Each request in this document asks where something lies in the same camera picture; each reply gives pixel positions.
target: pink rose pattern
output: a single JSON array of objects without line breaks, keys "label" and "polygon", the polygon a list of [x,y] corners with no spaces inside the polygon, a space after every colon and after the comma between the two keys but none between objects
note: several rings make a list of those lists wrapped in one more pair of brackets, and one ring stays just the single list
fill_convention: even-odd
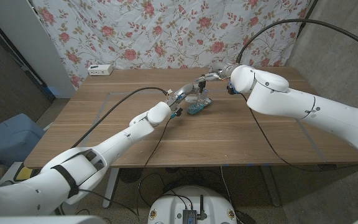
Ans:
[{"label": "pink rose pattern", "polygon": [[[284,18],[305,17],[308,1],[33,0],[33,4],[78,88],[88,76],[86,68],[95,63],[110,63],[114,69],[234,63],[241,47],[261,28]],[[298,29],[298,24],[282,24],[268,30],[248,46],[242,63],[284,65]]]}]

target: small blue object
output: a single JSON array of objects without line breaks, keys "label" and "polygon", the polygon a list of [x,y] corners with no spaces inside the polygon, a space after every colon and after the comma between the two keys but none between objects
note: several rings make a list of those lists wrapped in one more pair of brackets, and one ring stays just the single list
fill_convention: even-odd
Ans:
[{"label": "small blue object", "polygon": [[23,162],[44,135],[28,116],[19,114],[0,124],[0,163]]},{"label": "small blue object", "polygon": [[193,104],[193,105],[190,105],[189,107],[187,107],[187,113],[193,115],[193,114],[196,114],[200,111],[202,111],[204,109],[205,106],[208,106],[212,103],[212,100],[207,104],[207,105],[202,105],[202,104]]}]

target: black cable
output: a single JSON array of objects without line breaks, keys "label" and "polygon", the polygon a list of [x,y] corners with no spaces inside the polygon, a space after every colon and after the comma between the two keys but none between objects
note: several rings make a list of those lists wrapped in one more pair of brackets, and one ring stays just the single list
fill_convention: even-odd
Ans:
[{"label": "black cable", "polygon": [[66,215],[65,211],[63,211],[63,203],[60,204],[59,208],[60,208],[60,213],[62,215]]},{"label": "black cable", "polygon": [[246,50],[246,48],[248,47],[248,45],[254,40],[256,39],[256,37],[258,37],[260,34],[264,33],[266,30],[272,28],[273,26],[277,26],[279,24],[283,24],[283,23],[288,23],[288,22],[305,22],[305,23],[312,23],[312,24],[318,24],[318,25],[321,25],[321,26],[325,26],[325,27],[328,27],[328,28],[331,28],[333,30],[336,30],[342,34],[345,34],[346,36],[354,39],[355,41],[358,42],[358,36],[350,33],[349,31],[346,31],[342,28],[339,28],[337,26],[334,26],[332,24],[328,24],[326,22],[321,22],[321,21],[316,21],[316,20],[313,20],[313,19],[284,19],[282,21],[277,21],[277,22],[274,22],[272,24],[270,24],[269,26],[263,28],[262,30],[260,30],[258,33],[256,33],[254,36],[252,36],[249,41],[243,46],[243,48],[241,49],[239,55],[237,56],[237,59],[236,59],[236,63],[241,63],[241,57],[242,57],[242,54],[244,53],[244,51]]},{"label": "black cable", "polygon": [[76,143],[74,143],[74,145],[71,148],[77,147],[77,145],[79,145],[79,143],[82,142],[82,140],[84,140],[84,138],[86,138],[87,135],[89,135],[90,132],[92,132],[93,129],[96,128],[97,125],[100,124],[100,122],[102,122],[114,109],[116,109],[116,107],[118,105],[120,105],[122,102],[124,102],[126,99],[128,99],[128,97],[130,97],[133,94],[137,93],[138,91],[142,91],[142,90],[160,90],[161,92],[164,93],[165,96],[168,94],[165,90],[163,90],[161,88],[158,88],[158,87],[144,87],[144,88],[140,88],[140,89],[137,89],[137,90],[133,91],[132,93],[130,93],[127,96],[125,96],[118,103],[116,103],[102,118],[100,118],[100,120],[98,122],[96,122],[96,124],[92,125],[92,127],[82,137],[80,137],[80,139]]},{"label": "black cable", "polygon": [[117,205],[120,205],[120,206],[122,206],[122,207],[128,209],[129,211],[131,211],[131,212],[139,219],[139,221],[140,221],[140,218],[139,218],[139,216],[136,214],[136,212],[133,211],[131,208],[129,208],[129,207],[126,206],[126,205],[123,205],[123,204],[121,204],[121,203],[119,203],[119,202],[115,202],[115,201],[113,201],[112,199],[106,198],[105,196],[103,196],[103,195],[101,195],[101,194],[98,194],[98,193],[96,193],[96,192],[93,192],[93,191],[91,191],[91,190],[79,189],[79,191],[92,193],[92,194],[94,194],[94,195],[96,195],[96,196],[99,196],[99,197],[101,197],[101,198],[103,198],[103,199],[109,201],[109,202],[112,202],[112,203],[115,203],[115,204],[117,204]]},{"label": "black cable", "polygon": [[78,214],[79,214],[80,212],[82,212],[82,211],[87,211],[87,212],[88,212],[88,215],[91,214],[88,209],[84,208],[84,209],[81,209],[80,211],[76,212],[75,215],[78,215]]},{"label": "black cable", "polygon": [[179,197],[179,195],[177,195],[172,189],[171,189],[170,191],[172,191],[172,193],[173,193],[174,195],[176,195],[176,196],[185,204],[185,209],[187,210],[187,204],[186,204],[186,202],[185,202],[181,197]]},{"label": "black cable", "polygon": [[183,197],[183,198],[189,200],[189,202],[190,202],[190,208],[191,208],[191,210],[193,209],[193,202],[191,202],[191,200],[190,200],[188,197],[186,197],[186,196],[177,195],[177,194],[163,194],[163,195],[159,196],[158,198],[164,197],[164,196],[176,196],[176,197],[179,197],[179,198],[180,198],[180,197]]},{"label": "black cable", "polygon": [[165,182],[164,182],[164,180],[163,180],[163,178],[162,178],[162,176],[161,176],[160,174],[158,174],[158,173],[151,173],[151,174],[145,176],[143,179],[140,180],[140,182],[139,182],[139,188],[138,188],[139,195],[140,195],[140,197],[142,198],[143,202],[144,202],[146,205],[148,205],[149,207],[150,207],[150,204],[147,203],[146,200],[143,198],[143,195],[142,195],[142,192],[141,192],[140,188],[141,188],[141,186],[142,186],[143,181],[144,181],[146,178],[150,177],[151,175],[157,175],[157,176],[159,176],[160,179],[161,179],[162,185],[163,185],[164,187],[166,186],[166,185],[165,185]]},{"label": "black cable", "polygon": [[[149,163],[149,160],[152,158],[152,156],[154,155],[154,152],[157,150],[158,145],[160,144],[160,142],[161,142],[161,140],[162,140],[162,137],[164,136],[165,130],[167,129],[168,123],[169,123],[170,121],[171,121],[171,118],[167,121],[167,123],[166,123],[166,125],[165,125],[165,127],[164,127],[164,130],[162,131],[160,140],[158,140],[158,143],[157,143],[157,145],[155,146],[153,152],[151,153],[151,155],[150,155],[149,158],[147,159],[146,163],[144,164],[142,173],[140,174],[140,178],[141,178],[142,175],[143,175],[143,172],[144,172],[144,169],[146,168],[147,163]],[[143,200],[143,202],[144,202],[147,206],[151,207],[151,205],[149,205],[149,204],[144,200],[143,195],[142,195],[142,193],[140,192],[140,184],[141,184],[141,182],[142,182],[142,180],[139,181],[139,184],[138,184],[138,186],[137,186],[137,191],[138,191],[138,193],[139,193],[141,199]],[[137,210],[137,214],[139,215],[139,197],[136,199],[136,201],[137,201],[137,208],[136,208],[136,210]]]},{"label": "black cable", "polygon": [[[247,98],[242,94],[240,93],[242,97],[244,97],[244,99],[247,101]],[[258,125],[260,131],[262,132],[262,134],[264,135],[266,141],[267,141],[267,144],[270,146],[270,148],[272,149],[272,151],[274,152],[274,154],[276,154],[276,156],[281,159],[281,161],[285,162],[287,165],[289,166],[292,166],[294,168],[297,168],[299,170],[303,170],[303,171],[309,171],[309,172],[323,172],[323,171],[332,171],[332,170],[339,170],[339,169],[345,169],[345,168],[350,168],[350,167],[356,167],[358,166],[358,164],[352,164],[352,165],[348,165],[348,166],[343,166],[343,167],[335,167],[335,168],[332,168],[332,169],[324,169],[324,170],[309,170],[309,169],[304,169],[302,167],[298,167],[296,165],[293,165],[289,162],[287,162],[285,159],[283,159],[277,152],[276,150],[274,149],[274,147],[272,146],[272,144],[270,143],[270,141],[267,139],[267,136],[266,134],[264,133],[264,130],[262,129],[262,127],[260,127],[260,124],[258,122],[258,120],[256,119],[255,115],[254,115],[254,112],[252,111],[251,108],[249,108],[249,111],[251,111],[251,114],[252,114],[252,117],[254,117],[254,120],[256,122],[256,124]]]}]

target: black velcro strap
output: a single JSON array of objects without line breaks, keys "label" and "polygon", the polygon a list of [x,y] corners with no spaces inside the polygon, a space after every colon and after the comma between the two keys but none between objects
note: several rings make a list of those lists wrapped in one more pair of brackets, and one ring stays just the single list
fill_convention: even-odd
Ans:
[{"label": "black velcro strap", "polygon": [[52,169],[57,170],[67,181],[68,185],[70,186],[70,192],[68,193],[67,198],[71,198],[72,196],[78,194],[79,189],[77,184],[75,183],[75,179],[70,175],[70,173],[61,165],[57,165],[52,167]]}]

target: floor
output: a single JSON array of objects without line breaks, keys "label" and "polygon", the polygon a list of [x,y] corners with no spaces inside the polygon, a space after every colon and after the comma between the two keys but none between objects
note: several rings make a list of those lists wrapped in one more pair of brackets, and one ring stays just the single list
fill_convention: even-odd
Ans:
[{"label": "floor", "polygon": [[[55,100],[37,124],[44,127],[51,123],[67,102]],[[304,172],[288,166],[272,167],[283,204],[280,207],[274,207],[270,202],[259,167],[223,169],[237,209],[248,214],[256,223],[353,223],[358,220],[358,167],[329,172]],[[156,172],[168,184],[180,179],[181,175],[194,174],[194,170],[202,170],[199,173],[208,181],[209,187],[227,197],[218,167],[186,167],[173,174],[165,168],[146,168],[143,177]],[[107,178],[108,174],[95,192],[104,195]],[[127,184],[120,180],[113,200],[136,211],[137,184],[138,181]],[[152,203],[163,192],[162,187],[159,177],[151,175],[143,182],[141,191],[146,201]],[[80,201],[77,211],[86,208],[90,215],[105,218],[106,223],[138,223],[137,217],[130,211],[118,205],[104,209],[102,201],[95,195],[87,195]],[[88,211],[82,210],[79,214],[86,215]],[[141,223],[147,222],[148,212],[149,208],[139,200]]]}]

